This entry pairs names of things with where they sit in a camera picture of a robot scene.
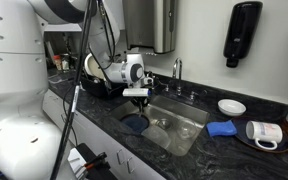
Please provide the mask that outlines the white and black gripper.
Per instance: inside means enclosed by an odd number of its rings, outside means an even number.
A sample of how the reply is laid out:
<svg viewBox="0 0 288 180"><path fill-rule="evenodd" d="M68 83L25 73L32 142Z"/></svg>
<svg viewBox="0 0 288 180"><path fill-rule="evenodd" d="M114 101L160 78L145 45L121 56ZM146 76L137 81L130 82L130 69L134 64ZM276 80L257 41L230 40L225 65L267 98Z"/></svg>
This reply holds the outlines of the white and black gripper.
<svg viewBox="0 0 288 180"><path fill-rule="evenodd" d="M133 97L131 102L134 106L139 108L139 114L143 113L143 107L147 107L150 102L150 96L153 91L154 79L152 77L146 76L140 81L141 88L147 88L150 94L147 97Z"/></svg>

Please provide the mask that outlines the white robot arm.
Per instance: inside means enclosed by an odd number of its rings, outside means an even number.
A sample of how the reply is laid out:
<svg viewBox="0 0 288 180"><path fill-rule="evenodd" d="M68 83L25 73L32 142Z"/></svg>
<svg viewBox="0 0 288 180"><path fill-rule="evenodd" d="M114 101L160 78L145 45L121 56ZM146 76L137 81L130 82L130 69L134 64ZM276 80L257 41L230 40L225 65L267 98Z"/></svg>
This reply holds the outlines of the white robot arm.
<svg viewBox="0 0 288 180"><path fill-rule="evenodd" d="M88 48L114 83L144 80L139 54L124 64L109 59L119 28L104 0L0 0L0 171L10 180L54 180L68 140L47 120L48 91L42 23L76 23Z"/></svg>

